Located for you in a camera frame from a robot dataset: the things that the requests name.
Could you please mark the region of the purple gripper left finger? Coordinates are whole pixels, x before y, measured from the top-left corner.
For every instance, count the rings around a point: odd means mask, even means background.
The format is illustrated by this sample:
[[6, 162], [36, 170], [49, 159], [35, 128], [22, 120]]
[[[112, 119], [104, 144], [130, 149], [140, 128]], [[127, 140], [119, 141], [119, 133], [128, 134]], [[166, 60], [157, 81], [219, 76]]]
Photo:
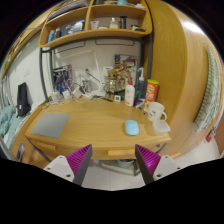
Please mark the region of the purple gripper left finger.
[[92, 145], [87, 145], [66, 157], [68, 164], [73, 171], [76, 185], [81, 186], [92, 157]]

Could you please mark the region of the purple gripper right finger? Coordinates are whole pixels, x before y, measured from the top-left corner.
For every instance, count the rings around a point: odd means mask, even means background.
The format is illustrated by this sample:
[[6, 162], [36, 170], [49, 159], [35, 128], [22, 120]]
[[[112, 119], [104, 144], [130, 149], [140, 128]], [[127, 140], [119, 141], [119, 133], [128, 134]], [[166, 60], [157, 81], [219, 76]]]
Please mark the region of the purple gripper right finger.
[[151, 150], [135, 145], [135, 156], [140, 167], [143, 180], [146, 184], [154, 181], [153, 174], [161, 160], [161, 157]]

